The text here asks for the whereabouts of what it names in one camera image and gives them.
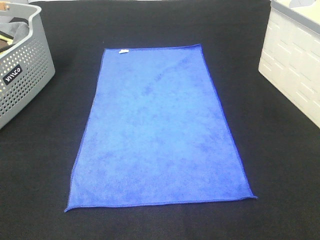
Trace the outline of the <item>blue microfiber towel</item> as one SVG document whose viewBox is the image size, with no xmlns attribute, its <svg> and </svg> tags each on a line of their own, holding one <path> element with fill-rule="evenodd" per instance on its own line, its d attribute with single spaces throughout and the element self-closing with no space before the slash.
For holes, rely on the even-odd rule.
<svg viewBox="0 0 320 240">
<path fill-rule="evenodd" d="M 67 210 L 254 198 L 200 44 L 105 49 Z"/>
</svg>

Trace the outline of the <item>yellow and brown folded cloths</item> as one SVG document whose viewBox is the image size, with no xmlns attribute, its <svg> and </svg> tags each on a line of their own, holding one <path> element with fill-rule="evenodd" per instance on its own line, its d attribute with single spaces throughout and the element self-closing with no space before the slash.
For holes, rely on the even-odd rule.
<svg viewBox="0 0 320 240">
<path fill-rule="evenodd" d="M 1 31 L 0 32 L 0 52 L 3 53 L 13 46 L 14 37 Z"/>
</svg>

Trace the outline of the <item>grey cloth in basket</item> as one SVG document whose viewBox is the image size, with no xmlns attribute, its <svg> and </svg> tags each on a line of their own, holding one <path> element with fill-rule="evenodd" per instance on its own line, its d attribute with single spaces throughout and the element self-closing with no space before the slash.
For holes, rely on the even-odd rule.
<svg viewBox="0 0 320 240">
<path fill-rule="evenodd" d="M 0 34 L 12 39 L 13 43 L 15 44 L 29 34 L 29 26 L 27 23 L 22 21 L 1 23 Z"/>
</svg>

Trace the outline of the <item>grey perforated plastic basket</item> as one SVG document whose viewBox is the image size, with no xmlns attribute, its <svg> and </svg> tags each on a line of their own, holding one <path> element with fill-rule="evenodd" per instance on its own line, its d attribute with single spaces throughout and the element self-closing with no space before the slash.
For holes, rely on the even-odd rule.
<svg viewBox="0 0 320 240">
<path fill-rule="evenodd" d="M 1 2 L 0 14 L 28 21 L 29 33 L 0 55 L 0 126 L 12 120 L 52 79 L 55 67 L 41 7 Z"/>
</svg>

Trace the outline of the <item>white towel label tag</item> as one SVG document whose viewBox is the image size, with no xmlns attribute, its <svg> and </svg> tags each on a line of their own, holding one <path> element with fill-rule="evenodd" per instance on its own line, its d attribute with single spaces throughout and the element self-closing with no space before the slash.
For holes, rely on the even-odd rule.
<svg viewBox="0 0 320 240">
<path fill-rule="evenodd" d="M 126 54 L 128 53 L 130 50 L 129 49 L 121 49 L 118 53 L 119 54 Z"/>
</svg>

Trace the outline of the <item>white plastic storage crate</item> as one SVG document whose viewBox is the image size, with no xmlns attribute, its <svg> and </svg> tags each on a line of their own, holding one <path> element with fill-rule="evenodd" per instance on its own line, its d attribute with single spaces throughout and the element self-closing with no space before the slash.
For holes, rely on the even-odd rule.
<svg viewBox="0 0 320 240">
<path fill-rule="evenodd" d="M 273 0 L 259 72 L 320 124 L 320 2 Z"/>
</svg>

